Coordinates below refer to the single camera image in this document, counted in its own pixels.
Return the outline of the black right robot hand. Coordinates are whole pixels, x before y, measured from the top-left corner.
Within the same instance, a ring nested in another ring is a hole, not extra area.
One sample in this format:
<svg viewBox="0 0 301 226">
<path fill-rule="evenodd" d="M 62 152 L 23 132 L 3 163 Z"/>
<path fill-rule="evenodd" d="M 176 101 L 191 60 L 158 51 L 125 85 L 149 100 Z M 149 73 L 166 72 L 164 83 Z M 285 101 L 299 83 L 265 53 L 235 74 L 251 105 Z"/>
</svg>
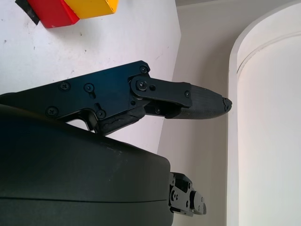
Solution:
<svg viewBox="0 0 301 226">
<path fill-rule="evenodd" d="M 174 214 L 206 214 L 166 158 L 108 135 L 146 115 L 216 118 L 232 102 L 149 71 L 137 61 L 1 95 L 1 225 L 170 226 Z"/>
</svg>

